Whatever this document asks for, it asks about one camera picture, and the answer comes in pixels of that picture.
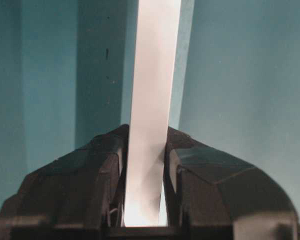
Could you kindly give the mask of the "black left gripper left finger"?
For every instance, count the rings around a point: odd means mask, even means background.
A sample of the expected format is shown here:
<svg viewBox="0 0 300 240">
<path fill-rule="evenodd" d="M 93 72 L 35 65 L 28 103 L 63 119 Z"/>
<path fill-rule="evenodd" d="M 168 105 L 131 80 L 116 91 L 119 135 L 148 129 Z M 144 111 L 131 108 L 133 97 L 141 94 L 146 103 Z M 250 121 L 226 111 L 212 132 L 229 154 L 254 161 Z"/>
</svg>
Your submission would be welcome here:
<svg viewBox="0 0 300 240">
<path fill-rule="evenodd" d="M 0 210 L 0 240 L 100 240 L 122 224 L 129 126 L 28 174 Z"/>
</svg>

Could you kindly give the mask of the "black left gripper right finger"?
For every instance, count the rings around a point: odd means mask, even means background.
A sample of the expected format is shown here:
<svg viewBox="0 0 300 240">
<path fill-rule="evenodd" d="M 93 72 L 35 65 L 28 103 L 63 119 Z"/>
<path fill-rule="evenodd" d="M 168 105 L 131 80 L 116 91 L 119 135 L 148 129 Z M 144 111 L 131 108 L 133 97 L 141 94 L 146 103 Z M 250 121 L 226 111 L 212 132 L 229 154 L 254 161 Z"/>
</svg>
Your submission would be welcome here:
<svg viewBox="0 0 300 240">
<path fill-rule="evenodd" d="M 168 223 L 191 240 L 295 240 L 298 214 L 263 170 L 169 128 L 164 187 Z"/>
</svg>

